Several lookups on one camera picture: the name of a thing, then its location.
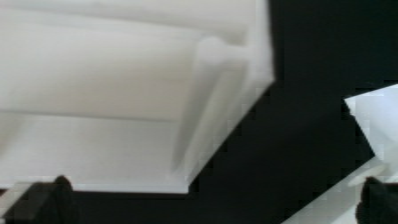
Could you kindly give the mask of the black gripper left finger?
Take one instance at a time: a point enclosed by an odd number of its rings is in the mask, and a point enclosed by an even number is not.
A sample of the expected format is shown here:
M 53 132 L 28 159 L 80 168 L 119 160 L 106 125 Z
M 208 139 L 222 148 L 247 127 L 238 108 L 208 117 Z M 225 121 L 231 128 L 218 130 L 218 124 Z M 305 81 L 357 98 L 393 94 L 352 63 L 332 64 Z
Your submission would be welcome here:
M 0 224 L 78 224 L 78 204 L 67 178 L 19 182 L 0 195 Z

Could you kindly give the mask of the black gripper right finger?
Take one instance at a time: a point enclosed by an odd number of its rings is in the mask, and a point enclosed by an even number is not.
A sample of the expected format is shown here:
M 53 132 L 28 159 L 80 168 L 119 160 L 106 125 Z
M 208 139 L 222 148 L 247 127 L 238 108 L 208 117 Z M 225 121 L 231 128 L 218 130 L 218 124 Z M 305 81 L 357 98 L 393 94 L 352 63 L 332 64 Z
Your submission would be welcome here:
M 398 224 L 398 183 L 368 177 L 355 208 L 357 224 Z

